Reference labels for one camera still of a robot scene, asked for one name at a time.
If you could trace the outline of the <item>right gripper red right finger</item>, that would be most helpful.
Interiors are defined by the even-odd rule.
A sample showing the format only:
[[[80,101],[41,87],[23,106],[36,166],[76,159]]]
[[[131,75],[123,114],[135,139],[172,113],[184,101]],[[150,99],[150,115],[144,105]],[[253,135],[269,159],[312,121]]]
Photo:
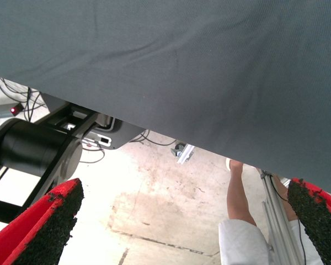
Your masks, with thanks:
[[[323,264],[331,264],[331,195],[310,182],[293,178],[287,197]]]

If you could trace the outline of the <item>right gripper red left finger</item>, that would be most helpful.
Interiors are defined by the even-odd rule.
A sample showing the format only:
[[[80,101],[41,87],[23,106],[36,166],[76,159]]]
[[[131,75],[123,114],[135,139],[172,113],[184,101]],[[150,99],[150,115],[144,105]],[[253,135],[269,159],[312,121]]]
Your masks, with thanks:
[[[28,207],[0,231],[0,264],[58,264],[83,198],[75,178]]]

